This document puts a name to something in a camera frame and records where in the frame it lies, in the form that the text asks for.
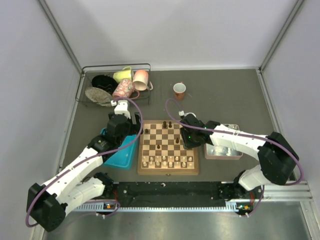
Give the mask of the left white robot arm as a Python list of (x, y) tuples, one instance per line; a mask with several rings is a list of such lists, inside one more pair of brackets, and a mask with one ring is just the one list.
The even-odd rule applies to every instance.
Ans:
[(45, 183), (34, 183), (28, 190), (25, 224), (40, 225), (47, 232), (57, 229), (74, 209), (96, 198), (109, 198), (114, 187), (106, 175), (91, 177), (91, 171), (103, 165), (115, 153), (134, 144), (143, 131), (143, 116), (134, 114), (136, 122), (124, 113), (109, 114), (105, 133), (94, 137), (81, 154)]

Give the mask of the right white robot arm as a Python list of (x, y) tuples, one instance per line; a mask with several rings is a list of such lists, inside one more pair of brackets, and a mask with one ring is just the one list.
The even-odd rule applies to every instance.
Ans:
[(180, 124), (180, 135), (187, 150), (211, 145), (244, 153), (258, 161), (257, 166), (238, 174), (229, 185), (230, 190), (226, 187), (221, 189), (221, 196), (228, 200), (235, 196), (245, 198), (262, 185), (287, 185), (299, 161), (298, 155), (278, 132), (270, 135), (249, 134), (216, 121), (203, 123), (192, 113), (182, 116)]

